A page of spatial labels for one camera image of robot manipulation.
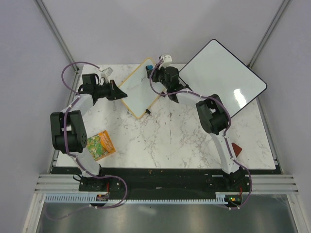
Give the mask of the yellow framed small whiteboard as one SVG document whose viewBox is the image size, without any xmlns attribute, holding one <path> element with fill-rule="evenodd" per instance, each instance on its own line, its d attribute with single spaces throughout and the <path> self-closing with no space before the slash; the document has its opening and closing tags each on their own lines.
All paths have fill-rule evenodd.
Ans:
<svg viewBox="0 0 311 233">
<path fill-rule="evenodd" d="M 151 58 L 145 59 L 119 85 L 119 89 L 127 94 L 126 98 L 121 99 L 122 102 L 137 119 L 143 117 L 146 110 L 159 98 L 159 95 L 153 89 L 159 93 L 164 91 L 164 86 L 161 83 L 154 83 L 150 87 L 146 67 L 154 65 L 155 63 Z"/>
</svg>

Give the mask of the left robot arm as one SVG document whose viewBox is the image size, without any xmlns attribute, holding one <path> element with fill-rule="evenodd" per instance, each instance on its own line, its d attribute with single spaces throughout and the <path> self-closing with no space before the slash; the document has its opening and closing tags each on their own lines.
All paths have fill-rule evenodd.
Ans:
<svg viewBox="0 0 311 233">
<path fill-rule="evenodd" d="M 101 166 L 94 160 L 87 149 L 87 133 L 83 116 L 97 100 L 120 100 L 127 94 L 120 90 L 114 80 L 97 83 L 95 73 L 82 76 L 83 84 L 75 92 L 73 101 L 62 111 L 50 115 L 52 145 L 69 156 L 84 177 L 91 177 L 90 186 L 96 191 L 105 189 L 107 180 L 99 175 Z"/>
</svg>

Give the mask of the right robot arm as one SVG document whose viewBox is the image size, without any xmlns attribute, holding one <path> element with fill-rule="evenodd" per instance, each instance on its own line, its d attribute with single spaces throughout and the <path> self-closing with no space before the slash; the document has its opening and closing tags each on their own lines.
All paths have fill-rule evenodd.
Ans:
<svg viewBox="0 0 311 233">
<path fill-rule="evenodd" d="M 189 86 L 180 82 L 179 70 L 175 67 L 147 65 L 145 67 L 151 89 L 160 96 L 195 107 L 203 130 L 208 133 L 218 152 L 223 172 L 229 174 L 223 178 L 223 187 L 234 191 L 240 186 L 240 179 L 233 173 L 240 169 L 233 144 L 226 135 L 231 126 L 231 117 L 218 95 L 202 96 L 193 92 Z"/>
</svg>

